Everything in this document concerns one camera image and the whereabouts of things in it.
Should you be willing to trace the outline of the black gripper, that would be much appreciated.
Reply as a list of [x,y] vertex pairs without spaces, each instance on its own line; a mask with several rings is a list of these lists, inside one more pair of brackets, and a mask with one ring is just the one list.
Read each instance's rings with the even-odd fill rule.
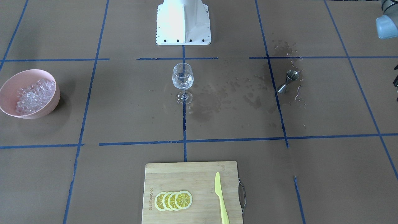
[[398,75],[395,77],[394,81],[393,81],[393,85],[398,89]]

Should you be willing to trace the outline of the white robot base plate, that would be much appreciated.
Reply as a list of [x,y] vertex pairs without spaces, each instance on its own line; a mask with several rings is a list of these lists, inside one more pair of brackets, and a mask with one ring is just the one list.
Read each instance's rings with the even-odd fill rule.
[[155,44],[208,45],[212,42],[209,8],[201,0],[165,0],[157,6]]

